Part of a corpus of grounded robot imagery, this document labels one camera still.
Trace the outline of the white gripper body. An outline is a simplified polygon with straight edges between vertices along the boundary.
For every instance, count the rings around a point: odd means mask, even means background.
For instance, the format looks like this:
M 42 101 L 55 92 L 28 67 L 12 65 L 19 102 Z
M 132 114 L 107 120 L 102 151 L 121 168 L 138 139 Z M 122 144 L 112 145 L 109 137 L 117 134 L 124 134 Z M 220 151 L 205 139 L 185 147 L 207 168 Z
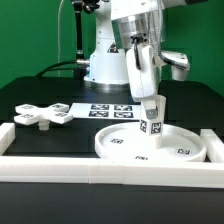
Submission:
M 137 68 L 134 49 L 126 52 L 126 64 L 132 98 L 135 102 L 149 100 L 157 94 L 153 66 L 153 48 L 139 44 L 137 47 L 140 68 Z

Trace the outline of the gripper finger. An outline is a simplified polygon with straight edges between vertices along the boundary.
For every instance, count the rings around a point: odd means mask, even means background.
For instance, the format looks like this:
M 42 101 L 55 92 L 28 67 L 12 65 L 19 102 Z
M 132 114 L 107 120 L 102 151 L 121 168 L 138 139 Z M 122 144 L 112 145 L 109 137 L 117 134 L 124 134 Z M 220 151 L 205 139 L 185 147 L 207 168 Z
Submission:
M 143 101 L 142 104 L 147 119 L 153 120 L 158 117 L 158 108 L 154 99 Z

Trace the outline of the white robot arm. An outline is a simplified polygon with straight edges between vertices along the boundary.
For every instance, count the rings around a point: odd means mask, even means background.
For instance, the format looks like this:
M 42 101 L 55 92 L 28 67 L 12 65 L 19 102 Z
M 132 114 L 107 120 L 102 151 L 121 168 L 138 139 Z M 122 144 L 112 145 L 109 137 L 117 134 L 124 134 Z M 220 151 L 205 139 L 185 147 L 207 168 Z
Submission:
M 183 53 L 161 49 L 163 10 L 207 0 L 86 0 L 88 9 L 97 5 L 96 47 L 90 56 L 85 84 L 105 91 L 128 86 L 134 101 L 143 105 L 149 120 L 162 110 L 157 96 L 164 65 L 175 80 L 186 79 L 190 64 Z

